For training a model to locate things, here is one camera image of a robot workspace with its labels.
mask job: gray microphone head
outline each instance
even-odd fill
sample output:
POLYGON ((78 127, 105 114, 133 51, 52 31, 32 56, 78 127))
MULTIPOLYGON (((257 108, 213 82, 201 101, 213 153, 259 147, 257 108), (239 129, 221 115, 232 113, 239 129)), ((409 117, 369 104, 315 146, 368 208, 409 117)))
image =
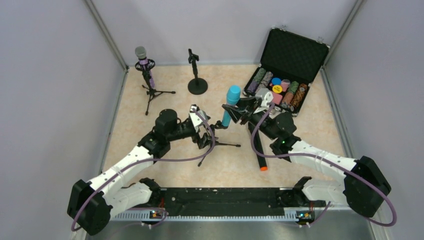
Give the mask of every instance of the gray microphone head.
POLYGON ((146 49, 144 46, 138 46, 135 48, 135 55, 138 59, 144 59, 146 57, 146 49))

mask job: gray floor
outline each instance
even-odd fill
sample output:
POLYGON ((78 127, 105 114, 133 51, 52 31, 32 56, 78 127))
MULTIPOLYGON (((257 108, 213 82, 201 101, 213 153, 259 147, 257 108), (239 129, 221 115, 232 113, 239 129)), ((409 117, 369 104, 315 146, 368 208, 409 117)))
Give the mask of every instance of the gray floor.
POLYGON ((131 222, 112 221, 87 240, 374 240, 370 224, 348 210, 331 210, 313 227, 285 226, 283 222, 165 222, 149 230, 131 222))

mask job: open black case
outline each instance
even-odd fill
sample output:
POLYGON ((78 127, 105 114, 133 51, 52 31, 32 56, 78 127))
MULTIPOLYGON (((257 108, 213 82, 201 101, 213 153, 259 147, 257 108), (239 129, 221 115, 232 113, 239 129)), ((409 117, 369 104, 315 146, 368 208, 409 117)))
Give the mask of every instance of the open black case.
MULTIPOLYGON (((282 102, 275 104, 277 111, 290 112, 293 116, 297 116, 308 95, 312 82, 329 53, 329 49, 330 46, 322 42, 273 27, 269 31, 265 48, 260 58, 260 64, 244 88, 243 94, 245 96, 254 96, 257 89, 260 89, 260 87, 256 87, 252 90, 251 87, 256 84, 253 83, 254 77, 263 68, 266 72, 273 73, 271 79, 289 80, 293 87, 296 85, 294 82, 298 83, 299 87, 293 93, 293 99, 295 99, 296 94, 301 94, 302 98, 299 99, 299 95, 296 104, 284 105, 282 102)), ((276 95, 281 95, 281 100, 284 100, 290 87, 284 91, 284 88, 279 86, 276 87, 277 90, 275 88, 273 90, 274 86, 272 82, 269 82, 266 87, 273 92, 274 98, 276 95)))

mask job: robotic hand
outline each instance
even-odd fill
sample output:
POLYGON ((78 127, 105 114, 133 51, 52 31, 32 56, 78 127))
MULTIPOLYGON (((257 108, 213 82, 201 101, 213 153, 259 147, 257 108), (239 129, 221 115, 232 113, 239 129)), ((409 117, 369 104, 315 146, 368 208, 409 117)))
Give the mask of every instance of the robotic hand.
MULTIPOLYGON (((240 122, 244 125, 249 122, 254 126, 260 124, 258 129, 262 133, 271 140, 276 139, 270 145, 276 156, 283 155, 280 158, 308 166, 334 179, 325 181, 303 177, 295 187, 300 188, 308 200, 325 200, 343 204, 364 217, 373 217, 384 199, 364 182, 346 174, 334 165, 339 165, 362 177, 387 196, 392 188, 374 160, 366 156, 360 159, 337 156, 306 143, 293 135, 297 128, 291 113, 284 112, 274 118, 270 116, 264 118, 266 114, 264 111, 269 110, 270 105, 273 105, 272 100, 272 93, 263 88, 255 96, 241 98, 235 106, 223 104, 222 107, 235 123, 240 122)), ((267 158, 276 156, 263 155, 267 158)))
POLYGON ((73 185, 67 214, 77 219, 76 222, 88 234, 95 235, 115 215, 147 203, 154 186, 144 183, 143 179, 130 187, 124 188, 124 185, 140 171, 154 164, 153 161, 143 160, 162 158, 171 149, 172 141, 191 137, 199 149, 208 146, 206 143, 211 139, 210 133, 206 132, 202 137, 199 134, 204 124, 202 119, 207 122, 209 117, 196 105, 191 105, 189 117, 185 121, 178 122, 177 113, 172 109, 161 111, 153 129, 127 156, 99 176, 87 182, 79 180, 73 185))

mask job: blue microphone head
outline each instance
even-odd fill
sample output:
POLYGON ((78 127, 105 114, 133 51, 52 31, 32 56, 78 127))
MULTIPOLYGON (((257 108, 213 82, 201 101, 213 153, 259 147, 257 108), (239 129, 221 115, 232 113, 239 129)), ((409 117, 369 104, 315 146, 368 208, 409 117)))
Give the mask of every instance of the blue microphone head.
MULTIPOLYGON (((232 85, 228 92, 226 93, 226 104, 228 105, 236 105, 237 102, 240 100, 240 94, 242 92, 242 89, 239 86, 232 85)), ((230 114, 228 114, 227 111, 224 111, 224 116, 222 117, 222 125, 224 127, 228 127, 231 122, 230 114)))

